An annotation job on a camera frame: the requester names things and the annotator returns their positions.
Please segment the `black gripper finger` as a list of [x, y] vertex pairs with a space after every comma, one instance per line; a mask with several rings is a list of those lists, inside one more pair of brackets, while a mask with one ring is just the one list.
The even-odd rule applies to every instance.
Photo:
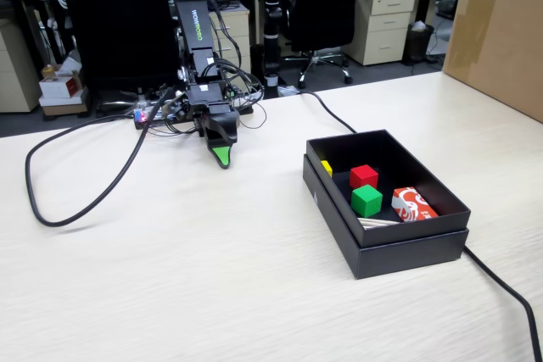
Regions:
[[205, 113], [204, 136], [208, 147], [231, 147], [238, 141], [239, 112]]
[[222, 169], [228, 169], [231, 163], [231, 146], [209, 147], [209, 151]]

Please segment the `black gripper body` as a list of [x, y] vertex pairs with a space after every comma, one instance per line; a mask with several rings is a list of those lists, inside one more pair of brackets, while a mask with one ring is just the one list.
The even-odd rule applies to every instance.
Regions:
[[219, 83], [191, 85], [186, 92], [188, 98], [188, 119], [228, 117], [231, 113], [229, 102], [224, 100]]

